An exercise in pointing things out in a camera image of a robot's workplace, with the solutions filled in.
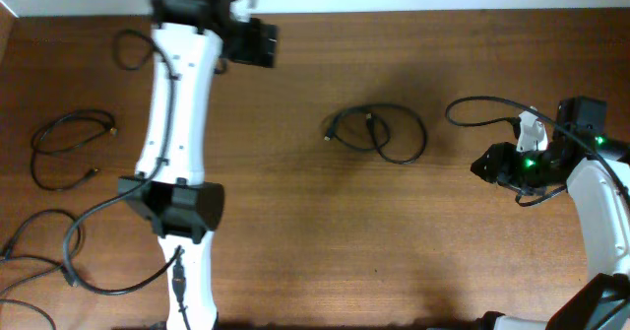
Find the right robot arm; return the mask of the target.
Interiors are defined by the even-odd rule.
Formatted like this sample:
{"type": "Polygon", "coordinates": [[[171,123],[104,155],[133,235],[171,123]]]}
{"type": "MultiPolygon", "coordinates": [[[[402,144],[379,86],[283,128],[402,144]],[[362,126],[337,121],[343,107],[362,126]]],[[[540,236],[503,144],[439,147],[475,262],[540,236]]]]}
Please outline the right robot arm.
{"type": "Polygon", "coordinates": [[[486,312],[480,329],[620,329],[629,318],[629,146],[604,133],[606,104],[563,100],[548,135],[525,111],[513,120],[516,144],[492,145],[472,163],[482,180],[530,205],[567,192],[578,212],[587,284],[544,321],[486,312]]]}

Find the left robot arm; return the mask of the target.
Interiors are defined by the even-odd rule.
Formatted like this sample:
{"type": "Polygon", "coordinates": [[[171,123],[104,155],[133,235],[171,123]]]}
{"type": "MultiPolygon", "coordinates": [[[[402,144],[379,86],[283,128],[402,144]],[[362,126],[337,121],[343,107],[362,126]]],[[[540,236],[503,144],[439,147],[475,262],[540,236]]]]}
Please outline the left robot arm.
{"type": "Polygon", "coordinates": [[[206,179],[204,137],[214,76],[229,61],[271,68],[278,29],[252,17],[256,0],[150,0],[155,60],[148,131],[127,204],[151,225],[167,263],[163,329],[214,329],[212,243],[225,192],[206,179]]]}

